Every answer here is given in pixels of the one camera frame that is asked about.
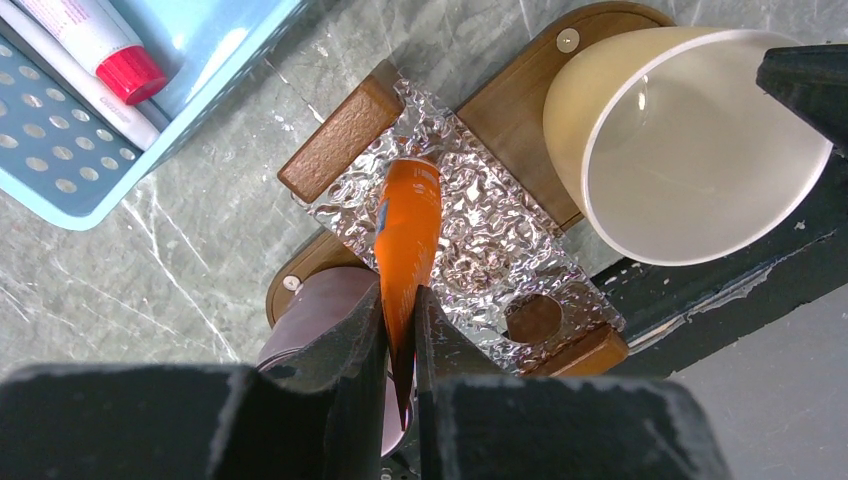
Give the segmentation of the white toothpaste tube red cap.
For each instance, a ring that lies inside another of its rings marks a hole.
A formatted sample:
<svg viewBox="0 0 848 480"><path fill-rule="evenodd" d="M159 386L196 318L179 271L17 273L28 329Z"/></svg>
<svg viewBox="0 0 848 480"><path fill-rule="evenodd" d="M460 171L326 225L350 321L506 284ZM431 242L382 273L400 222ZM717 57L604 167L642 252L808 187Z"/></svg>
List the white toothpaste tube red cap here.
<svg viewBox="0 0 848 480"><path fill-rule="evenodd" d="M168 83L141 39L110 2L30 0L18 4L125 104L148 100Z"/></svg>

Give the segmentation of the brown oval wooden tray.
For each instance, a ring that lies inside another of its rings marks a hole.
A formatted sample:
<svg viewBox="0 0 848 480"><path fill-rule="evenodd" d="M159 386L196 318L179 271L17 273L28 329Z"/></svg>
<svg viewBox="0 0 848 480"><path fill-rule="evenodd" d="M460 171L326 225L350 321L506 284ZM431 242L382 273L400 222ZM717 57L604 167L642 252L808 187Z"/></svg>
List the brown oval wooden tray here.
<svg viewBox="0 0 848 480"><path fill-rule="evenodd" d="M583 51L625 32L669 27L673 20L652 7L607 1L559 15L492 79L458 107L457 117L533 197L562 239L582 215L552 168L543 139L542 116L550 84L572 59L557 46L560 33L573 29ZM296 200L315 200L357 156L401 114L393 89L401 75L381 61L278 172Z"/></svg>

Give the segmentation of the yellow mug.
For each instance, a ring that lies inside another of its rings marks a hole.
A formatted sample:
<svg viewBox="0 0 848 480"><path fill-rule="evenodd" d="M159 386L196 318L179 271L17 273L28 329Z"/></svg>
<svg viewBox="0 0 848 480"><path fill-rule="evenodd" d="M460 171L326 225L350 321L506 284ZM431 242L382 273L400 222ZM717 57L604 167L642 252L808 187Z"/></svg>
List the yellow mug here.
<svg viewBox="0 0 848 480"><path fill-rule="evenodd" d="M661 27L570 59L542 116L550 162L579 210L623 256L688 266L736 252L785 220L832 143L756 82L761 30Z"/></svg>

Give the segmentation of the clear acrylic holder wooden base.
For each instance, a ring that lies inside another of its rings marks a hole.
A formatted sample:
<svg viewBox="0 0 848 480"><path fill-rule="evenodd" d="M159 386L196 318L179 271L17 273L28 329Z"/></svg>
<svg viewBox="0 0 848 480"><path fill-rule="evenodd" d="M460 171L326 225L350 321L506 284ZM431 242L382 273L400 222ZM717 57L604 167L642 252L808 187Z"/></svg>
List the clear acrylic holder wooden base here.
<svg viewBox="0 0 848 480"><path fill-rule="evenodd" d="M592 375L629 353L625 322L566 252L562 231L436 95L380 63L279 171L292 196L366 266L376 264L388 165L434 160L442 223L431 288L501 368Z"/></svg>

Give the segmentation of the purple grey mug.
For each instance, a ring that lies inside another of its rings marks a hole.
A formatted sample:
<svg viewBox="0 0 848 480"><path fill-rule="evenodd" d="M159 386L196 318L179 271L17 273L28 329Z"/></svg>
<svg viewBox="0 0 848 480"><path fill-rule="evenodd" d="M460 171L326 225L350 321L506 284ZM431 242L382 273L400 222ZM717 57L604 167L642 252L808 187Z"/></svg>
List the purple grey mug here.
<svg viewBox="0 0 848 480"><path fill-rule="evenodd" d="M356 267L335 267L310 276L301 285L283 312L276 317L271 334L260 349L257 369L269 370L293 356L326 331L344 320L362 297L377 283L379 276L370 270ZM400 444L405 432L396 399L396 388L389 365L387 371L381 454L389 455ZM292 408L284 403L275 405L275 415L298 420L306 408Z"/></svg>

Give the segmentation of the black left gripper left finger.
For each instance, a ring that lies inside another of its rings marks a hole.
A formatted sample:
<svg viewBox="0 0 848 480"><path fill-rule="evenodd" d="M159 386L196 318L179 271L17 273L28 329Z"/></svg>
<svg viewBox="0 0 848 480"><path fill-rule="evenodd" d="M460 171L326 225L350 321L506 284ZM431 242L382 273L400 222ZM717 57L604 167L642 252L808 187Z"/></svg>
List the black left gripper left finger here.
<svg viewBox="0 0 848 480"><path fill-rule="evenodd" d="M5 479L375 479L386 334L372 287L280 365L40 364L1 384Z"/></svg>

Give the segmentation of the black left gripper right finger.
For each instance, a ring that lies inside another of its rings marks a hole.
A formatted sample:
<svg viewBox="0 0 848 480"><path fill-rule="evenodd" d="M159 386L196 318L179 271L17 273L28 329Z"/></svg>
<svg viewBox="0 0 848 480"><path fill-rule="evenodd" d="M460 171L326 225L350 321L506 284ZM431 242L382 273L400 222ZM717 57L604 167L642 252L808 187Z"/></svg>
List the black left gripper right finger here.
<svg viewBox="0 0 848 480"><path fill-rule="evenodd" d="M683 386L615 376L518 377L420 288L414 314L425 479L725 479L707 416Z"/></svg>

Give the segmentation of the orange toothpaste tube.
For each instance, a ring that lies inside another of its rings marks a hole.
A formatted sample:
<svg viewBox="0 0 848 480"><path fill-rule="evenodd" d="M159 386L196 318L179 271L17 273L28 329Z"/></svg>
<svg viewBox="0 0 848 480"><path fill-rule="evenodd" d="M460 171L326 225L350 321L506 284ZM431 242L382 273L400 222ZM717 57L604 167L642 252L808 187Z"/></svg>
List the orange toothpaste tube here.
<svg viewBox="0 0 848 480"><path fill-rule="evenodd" d="M374 253L400 425L413 384L415 338L412 319L417 290L431 278L441 231L440 173L414 158L390 162L377 209Z"/></svg>

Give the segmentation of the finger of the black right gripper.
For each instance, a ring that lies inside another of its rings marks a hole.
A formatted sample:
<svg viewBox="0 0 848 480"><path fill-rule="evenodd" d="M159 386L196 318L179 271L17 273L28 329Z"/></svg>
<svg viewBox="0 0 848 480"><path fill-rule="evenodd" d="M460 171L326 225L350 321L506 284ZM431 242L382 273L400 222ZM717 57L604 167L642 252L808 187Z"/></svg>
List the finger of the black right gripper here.
<svg viewBox="0 0 848 480"><path fill-rule="evenodd" d="M772 48L756 84L847 154L847 46Z"/></svg>

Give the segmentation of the light blue plastic basket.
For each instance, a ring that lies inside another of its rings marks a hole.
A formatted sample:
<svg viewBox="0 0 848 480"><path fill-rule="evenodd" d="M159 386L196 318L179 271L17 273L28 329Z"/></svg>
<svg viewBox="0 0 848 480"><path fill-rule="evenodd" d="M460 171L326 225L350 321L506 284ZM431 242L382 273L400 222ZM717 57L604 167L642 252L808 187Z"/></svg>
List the light blue plastic basket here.
<svg viewBox="0 0 848 480"><path fill-rule="evenodd" d="M141 150L16 44L1 20L1 188L67 230L97 225L178 151L308 9L305 1L113 1L168 78Z"/></svg>

